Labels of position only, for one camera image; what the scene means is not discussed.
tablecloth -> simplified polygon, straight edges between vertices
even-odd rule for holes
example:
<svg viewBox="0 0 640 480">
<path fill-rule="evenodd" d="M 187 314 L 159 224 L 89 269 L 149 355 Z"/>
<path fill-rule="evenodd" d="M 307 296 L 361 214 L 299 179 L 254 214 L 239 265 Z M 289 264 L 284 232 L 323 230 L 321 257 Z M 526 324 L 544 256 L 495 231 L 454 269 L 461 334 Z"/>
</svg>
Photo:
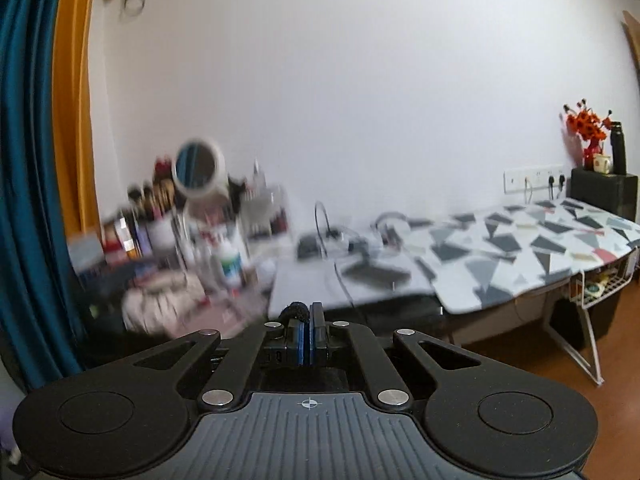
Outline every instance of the tablecloth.
<svg viewBox="0 0 640 480">
<path fill-rule="evenodd" d="M 398 234 L 451 314 L 507 303 L 640 245 L 640 226 L 571 199 L 495 207 Z"/>
</svg>

white mug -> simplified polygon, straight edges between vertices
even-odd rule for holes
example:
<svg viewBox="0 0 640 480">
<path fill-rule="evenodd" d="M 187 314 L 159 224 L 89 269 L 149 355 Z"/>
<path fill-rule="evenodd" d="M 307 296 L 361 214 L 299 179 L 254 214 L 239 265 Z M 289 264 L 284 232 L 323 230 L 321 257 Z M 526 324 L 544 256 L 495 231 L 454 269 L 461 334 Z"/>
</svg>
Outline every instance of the white mug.
<svg viewBox="0 0 640 480">
<path fill-rule="evenodd" d="M 611 157 L 603 153 L 593 155 L 593 171 L 603 174 L 611 173 Z"/>
</svg>

fabric item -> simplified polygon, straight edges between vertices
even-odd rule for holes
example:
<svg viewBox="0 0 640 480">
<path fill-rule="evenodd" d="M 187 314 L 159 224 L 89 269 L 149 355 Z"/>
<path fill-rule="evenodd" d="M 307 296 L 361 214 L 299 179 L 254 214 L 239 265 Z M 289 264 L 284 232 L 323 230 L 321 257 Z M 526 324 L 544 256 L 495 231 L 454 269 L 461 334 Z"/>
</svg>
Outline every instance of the fabric item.
<svg viewBox="0 0 640 480">
<path fill-rule="evenodd" d="M 59 0 L 53 50 L 53 140 L 69 237 L 97 228 L 89 115 L 88 40 L 93 0 Z"/>
<path fill-rule="evenodd" d="M 0 324 L 29 388 L 81 371 L 51 131 L 57 3 L 0 0 Z"/>
<path fill-rule="evenodd" d="M 640 226 L 575 200 L 498 207 L 402 232 L 450 314 L 505 303 L 640 246 Z"/>
<path fill-rule="evenodd" d="M 204 298 L 204 288 L 195 274 L 164 270 L 145 286 L 127 291 L 122 319 L 132 332 L 170 333 Z"/>
<path fill-rule="evenodd" d="M 267 299 L 253 288 L 246 288 L 234 297 L 217 294 L 208 299 L 206 304 L 201 304 L 190 316 L 175 325 L 168 335 L 177 338 L 204 328 L 215 328 L 222 339 L 229 339 L 250 324 L 266 320 Z"/>
</svg>

red vase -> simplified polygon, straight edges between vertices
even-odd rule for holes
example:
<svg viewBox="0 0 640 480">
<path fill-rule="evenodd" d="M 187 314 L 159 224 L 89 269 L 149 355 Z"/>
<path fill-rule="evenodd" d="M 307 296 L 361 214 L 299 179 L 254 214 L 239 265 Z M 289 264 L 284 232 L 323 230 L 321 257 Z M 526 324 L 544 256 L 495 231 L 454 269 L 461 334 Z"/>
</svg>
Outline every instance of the red vase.
<svg viewBox="0 0 640 480">
<path fill-rule="evenodd" d="M 593 171 L 593 155 L 602 153 L 600 142 L 597 139 L 591 139 L 589 145 L 584 149 L 584 169 Z"/>
</svg>

blue curtain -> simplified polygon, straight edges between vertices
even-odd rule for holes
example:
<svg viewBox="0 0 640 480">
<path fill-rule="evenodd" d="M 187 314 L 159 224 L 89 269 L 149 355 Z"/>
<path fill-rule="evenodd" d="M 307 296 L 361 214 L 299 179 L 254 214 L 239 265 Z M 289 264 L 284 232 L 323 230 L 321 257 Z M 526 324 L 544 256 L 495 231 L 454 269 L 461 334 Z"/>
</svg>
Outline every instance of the blue curtain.
<svg viewBox="0 0 640 480">
<path fill-rule="evenodd" d="M 58 0 L 0 0 L 0 324 L 30 388 L 81 371 L 52 143 Z"/>
</svg>

